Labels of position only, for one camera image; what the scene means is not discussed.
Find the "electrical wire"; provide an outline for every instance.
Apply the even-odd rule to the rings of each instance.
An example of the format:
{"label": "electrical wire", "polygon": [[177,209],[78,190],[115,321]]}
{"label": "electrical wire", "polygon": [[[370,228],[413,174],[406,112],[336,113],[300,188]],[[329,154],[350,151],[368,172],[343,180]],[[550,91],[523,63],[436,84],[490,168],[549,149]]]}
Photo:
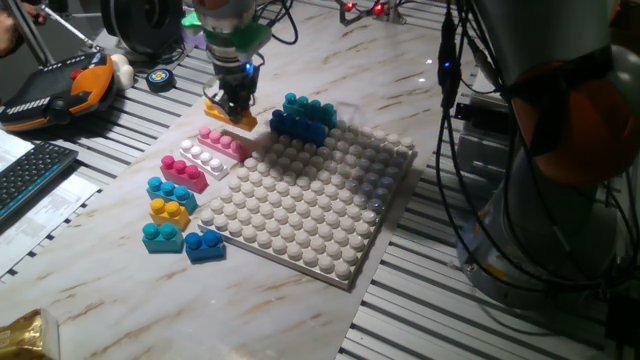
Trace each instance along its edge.
{"label": "electrical wire", "polygon": [[274,39],[278,40],[279,42],[285,45],[295,45],[298,42],[298,37],[299,37],[298,27],[296,26],[295,20],[293,20],[293,16],[291,16],[291,7],[287,6],[286,0],[282,0],[282,7],[284,8],[284,11],[287,17],[289,18],[289,22],[291,22],[291,27],[293,28],[293,40],[292,41],[283,40],[280,37],[276,36],[276,34],[271,34],[271,36],[273,36]]}

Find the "black keyboard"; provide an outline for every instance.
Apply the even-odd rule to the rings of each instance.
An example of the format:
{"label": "black keyboard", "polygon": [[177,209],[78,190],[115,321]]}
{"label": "black keyboard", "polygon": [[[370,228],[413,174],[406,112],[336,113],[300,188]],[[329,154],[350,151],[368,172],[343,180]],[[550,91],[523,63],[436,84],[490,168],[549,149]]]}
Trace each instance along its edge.
{"label": "black keyboard", "polygon": [[0,173],[0,223],[73,163],[78,152],[40,143]]}

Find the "teal lego brick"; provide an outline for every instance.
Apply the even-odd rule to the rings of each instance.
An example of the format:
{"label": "teal lego brick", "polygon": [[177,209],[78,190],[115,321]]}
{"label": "teal lego brick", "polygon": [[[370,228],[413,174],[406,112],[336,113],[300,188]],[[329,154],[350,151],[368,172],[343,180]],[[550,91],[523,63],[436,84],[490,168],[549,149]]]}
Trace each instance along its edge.
{"label": "teal lego brick", "polygon": [[187,213],[192,215],[198,208],[198,202],[193,192],[186,186],[175,186],[171,181],[163,182],[159,177],[154,176],[147,182],[147,194],[151,200],[162,199],[165,203],[177,201],[187,209]]}
{"label": "teal lego brick", "polygon": [[184,237],[180,229],[173,224],[163,224],[158,227],[149,223],[142,228],[142,243],[150,254],[181,253],[184,248]]}
{"label": "teal lego brick", "polygon": [[226,247],[222,242],[222,235],[214,230],[208,230],[204,234],[187,234],[187,257],[191,263],[208,260],[224,259]]}
{"label": "teal lego brick", "polygon": [[307,97],[296,97],[294,93],[288,93],[284,97],[282,109],[285,114],[293,114],[297,117],[307,118],[325,125],[329,130],[338,124],[338,113],[332,104],[322,105],[319,100],[309,101]]}

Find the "white marble surface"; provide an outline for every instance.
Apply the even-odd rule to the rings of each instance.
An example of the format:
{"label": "white marble surface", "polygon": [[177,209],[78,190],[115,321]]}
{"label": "white marble surface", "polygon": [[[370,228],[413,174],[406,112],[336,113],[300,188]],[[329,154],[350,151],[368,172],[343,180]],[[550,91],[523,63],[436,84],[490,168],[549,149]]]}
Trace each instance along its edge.
{"label": "white marble surface", "polygon": [[[337,12],[304,4],[293,15],[299,44],[274,41],[263,52],[267,64],[254,108],[262,124],[250,135],[234,131],[252,137],[264,131],[270,112],[293,91],[356,104],[362,124],[413,137],[420,153],[414,167],[422,168],[440,120],[439,33],[372,20],[344,28]],[[275,32],[287,37],[288,27],[283,21]],[[334,358],[388,229],[351,292],[234,246],[227,246],[226,260],[194,266],[184,253],[149,255],[141,242],[150,221],[146,181],[160,175],[160,159],[177,155],[200,126],[219,124],[203,115],[202,101],[195,104],[29,267],[0,286],[0,324],[46,307],[60,322],[63,359]],[[198,202],[207,204],[232,176],[210,179]],[[196,231],[196,221],[188,231]]]}

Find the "white lego brick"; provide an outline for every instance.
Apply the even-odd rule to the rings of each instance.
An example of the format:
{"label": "white lego brick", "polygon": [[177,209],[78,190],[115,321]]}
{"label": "white lego brick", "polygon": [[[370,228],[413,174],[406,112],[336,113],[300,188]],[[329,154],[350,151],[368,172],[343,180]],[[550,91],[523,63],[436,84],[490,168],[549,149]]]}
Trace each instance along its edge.
{"label": "white lego brick", "polygon": [[[288,136],[272,140],[245,160],[199,229],[348,289],[417,155],[403,146],[413,142],[340,122],[320,148]],[[393,181],[381,182],[385,175]]]}
{"label": "white lego brick", "polygon": [[191,140],[185,140],[180,144],[180,155],[218,181],[229,175],[229,169],[222,164],[220,159],[203,151],[200,146],[194,145]]}

